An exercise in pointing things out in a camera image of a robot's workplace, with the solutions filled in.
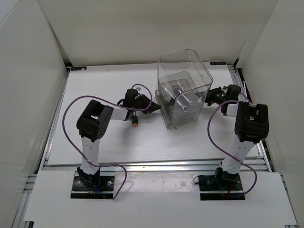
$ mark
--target transparent plastic bin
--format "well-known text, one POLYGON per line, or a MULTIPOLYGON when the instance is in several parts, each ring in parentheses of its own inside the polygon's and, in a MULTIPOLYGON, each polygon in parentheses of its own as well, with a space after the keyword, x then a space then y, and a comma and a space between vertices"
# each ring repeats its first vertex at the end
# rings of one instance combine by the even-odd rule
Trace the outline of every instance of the transparent plastic bin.
POLYGON ((163 54, 157 62, 155 98, 167 128, 198 119, 213 78, 195 50, 163 54))

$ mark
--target white table surface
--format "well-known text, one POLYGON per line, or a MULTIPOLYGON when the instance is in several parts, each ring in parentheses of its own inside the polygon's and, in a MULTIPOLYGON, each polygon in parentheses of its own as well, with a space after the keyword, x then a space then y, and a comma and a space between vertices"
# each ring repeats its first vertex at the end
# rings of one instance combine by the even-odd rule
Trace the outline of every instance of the white table surface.
MULTIPOLYGON (((211 66, 205 62, 214 82, 211 88, 228 86, 232 79, 226 65, 211 66)), ((94 95, 117 103, 133 84, 147 86, 153 96, 156 89, 156 64, 88 66, 85 71, 71 71, 56 125, 49 165, 80 164, 81 156, 70 145, 62 130, 62 116, 72 100, 82 95, 94 95)), ((141 93, 148 95, 145 89, 141 93)), ((76 122, 90 101, 77 101, 66 115, 66 129, 72 141, 81 148, 76 122)), ((225 155, 218 151, 207 136, 207 122, 217 105, 204 104, 199 119, 188 125, 168 130, 160 111, 139 116, 139 124, 133 127, 130 121, 111 120, 106 134, 101 139, 99 162, 142 162, 186 159, 218 159, 225 155)), ((229 150, 233 143, 235 119, 215 115, 211 123, 211 135, 223 149, 229 150)), ((254 147, 248 157, 257 157, 254 147)))
MULTIPOLYGON (((200 201, 198 173, 129 173, 115 200, 70 199, 73 171, 40 171, 25 214, 34 228, 284 228, 295 225, 280 174, 258 172, 246 200, 200 201)), ((115 178, 119 187, 123 172, 115 178)), ((245 190, 252 172, 241 172, 245 190)))

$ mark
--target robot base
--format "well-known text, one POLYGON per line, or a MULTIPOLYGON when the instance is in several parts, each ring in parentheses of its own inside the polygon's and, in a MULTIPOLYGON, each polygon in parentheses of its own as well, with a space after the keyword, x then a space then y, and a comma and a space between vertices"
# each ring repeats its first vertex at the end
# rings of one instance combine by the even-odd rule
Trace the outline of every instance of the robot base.
POLYGON ((113 198, 115 176, 100 176, 100 188, 92 192, 92 189, 85 187, 79 176, 73 180, 71 197, 73 199, 111 199, 113 198))
POLYGON ((200 175, 200 200, 244 200, 243 187, 240 177, 231 186, 215 182, 215 176, 200 175))

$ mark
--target white panel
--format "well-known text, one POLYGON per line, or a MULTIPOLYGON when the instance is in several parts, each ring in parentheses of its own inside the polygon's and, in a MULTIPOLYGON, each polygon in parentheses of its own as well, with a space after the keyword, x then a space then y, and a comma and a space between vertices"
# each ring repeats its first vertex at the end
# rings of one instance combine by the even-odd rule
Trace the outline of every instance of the white panel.
POLYGON ((244 66, 255 102, 268 104, 267 145, 283 172, 298 223, 304 226, 304 1, 280 0, 244 66))
MULTIPOLYGON (((213 76, 213 88, 228 86, 232 79, 226 65, 206 67, 213 76)), ((111 102, 124 98, 126 90, 133 84, 147 86, 154 97, 156 89, 156 64, 89 66, 85 71, 71 71, 59 121, 48 160, 49 165, 80 164, 81 155, 66 139, 62 130, 62 116, 67 106, 82 95, 95 95, 111 102)), ((143 88, 141 93, 148 93, 143 88)), ((90 98, 77 101, 66 115, 66 130, 73 142, 82 147, 76 122, 90 98)), ((99 162, 142 162, 183 159, 224 158, 208 139, 207 123, 217 107, 204 105, 196 122, 168 130, 160 111, 150 115, 139 115, 139 124, 133 127, 130 121, 111 120, 106 134, 100 141, 99 162)), ((234 141, 235 118, 219 112, 211 123, 211 134, 220 147, 229 150, 234 141)), ((258 156, 256 147, 248 156, 258 156)))
POLYGON ((245 42, 251 49, 277 3, 38 1, 75 66, 156 62, 162 53, 182 48, 196 49, 205 61, 225 60, 233 64, 245 42))
MULTIPOLYGON (((122 173, 115 179, 118 187, 122 173)), ((284 228, 296 223, 281 177, 259 172, 246 200, 200 201, 195 173, 129 173, 116 200, 70 199, 74 172, 40 171, 25 221, 35 228, 284 228)), ((240 173, 244 189, 254 179, 240 173)))
POLYGON ((10 227, 37 167, 66 71, 35 0, 21 0, 0 25, 0 224, 10 227))

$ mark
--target black bracket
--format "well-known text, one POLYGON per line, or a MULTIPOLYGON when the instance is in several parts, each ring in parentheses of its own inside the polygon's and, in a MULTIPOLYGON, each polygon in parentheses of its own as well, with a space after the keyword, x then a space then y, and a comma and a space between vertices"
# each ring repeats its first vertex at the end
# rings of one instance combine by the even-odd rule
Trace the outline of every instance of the black bracket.
POLYGON ((232 185, 220 184, 215 176, 198 176, 200 200, 244 200, 243 186, 238 176, 232 185))
MULTIPOLYGON (((195 95, 197 97, 203 97, 204 92, 198 92, 195 93, 195 95)), ((216 104, 221 104, 225 101, 229 101, 229 100, 235 100, 238 101, 238 95, 241 93, 241 87, 239 87, 238 85, 228 85, 228 87, 224 86, 223 88, 219 87, 219 88, 214 88, 208 91, 207 93, 207 97, 205 100, 205 103, 207 103, 207 106, 211 106, 212 104, 216 103, 216 104)), ((228 104, 225 104, 224 106, 222 106, 221 108, 221 112, 223 113, 223 115, 226 115, 227 113, 227 107, 228 104)))
POLYGON ((72 199, 112 199, 115 176, 99 176, 99 185, 95 189, 89 189, 82 184, 81 178, 75 176, 73 180, 72 199))
POLYGON ((76 124, 81 137, 89 138, 92 142, 95 142, 96 139, 101 139, 109 125, 113 110, 110 106, 91 100, 76 124))
MULTIPOLYGON (((150 101, 151 100, 147 98, 146 95, 140 94, 138 90, 128 89, 125 93, 124 99, 121 99, 117 104, 119 105, 122 102, 124 107, 144 109, 149 105, 150 101)), ((142 111, 142 113, 150 114, 156 110, 159 110, 160 108, 161 106, 159 104, 152 102, 151 106, 147 110, 142 111)), ((126 119, 131 119, 133 113, 134 111, 128 111, 126 119)))
POLYGON ((237 107, 235 134, 240 141, 258 143, 269 132, 268 106, 240 101, 237 107))

